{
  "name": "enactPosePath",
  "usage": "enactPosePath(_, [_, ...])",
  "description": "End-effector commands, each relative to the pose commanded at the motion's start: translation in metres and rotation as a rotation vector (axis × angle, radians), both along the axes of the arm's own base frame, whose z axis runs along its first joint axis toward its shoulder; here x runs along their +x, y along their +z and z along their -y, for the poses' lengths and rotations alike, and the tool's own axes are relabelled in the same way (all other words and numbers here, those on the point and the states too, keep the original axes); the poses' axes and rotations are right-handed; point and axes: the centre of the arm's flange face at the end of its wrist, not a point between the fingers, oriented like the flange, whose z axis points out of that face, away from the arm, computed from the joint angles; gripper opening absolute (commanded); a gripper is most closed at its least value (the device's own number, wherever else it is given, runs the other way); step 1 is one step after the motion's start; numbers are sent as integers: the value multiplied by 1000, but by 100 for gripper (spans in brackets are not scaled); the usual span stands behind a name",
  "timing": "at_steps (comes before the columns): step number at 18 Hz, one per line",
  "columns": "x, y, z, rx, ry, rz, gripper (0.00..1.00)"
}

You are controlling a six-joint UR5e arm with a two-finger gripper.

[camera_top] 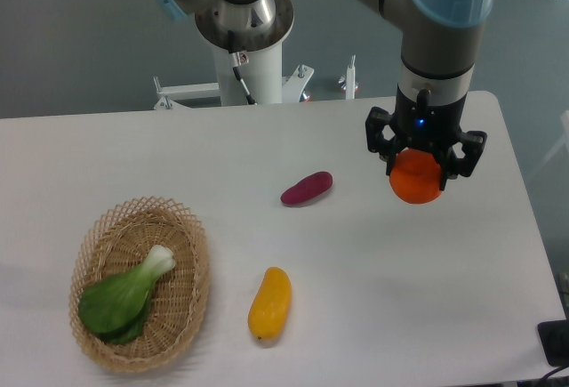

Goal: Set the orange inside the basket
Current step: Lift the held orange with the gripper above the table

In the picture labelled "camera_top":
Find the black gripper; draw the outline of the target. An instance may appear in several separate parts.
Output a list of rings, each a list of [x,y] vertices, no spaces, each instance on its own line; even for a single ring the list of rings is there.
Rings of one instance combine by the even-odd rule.
[[[487,133],[461,130],[466,96],[442,106],[431,105],[434,99],[430,95],[429,104],[417,110],[416,100],[407,98],[397,89],[393,114],[380,107],[371,108],[365,120],[365,137],[368,151],[377,154],[386,164],[386,175],[391,175],[405,144],[427,151],[432,143],[439,149],[439,189],[444,191],[449,180],[459,176],[468,178],[474,172],[485,150]]]

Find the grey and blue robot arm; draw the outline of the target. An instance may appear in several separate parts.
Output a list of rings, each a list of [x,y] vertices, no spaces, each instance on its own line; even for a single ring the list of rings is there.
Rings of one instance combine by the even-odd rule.
[[[294,22],[290,0],[156,0],[173,19],[193,16],[212,47],[224,105],[281,103],[282,44]],[[468,177],[487,136],[460,121],[493,0],[358,0],[402,33],[393,112],[365,121],[368,149],[392,173],[408,149],[430,154],[438,184]]]

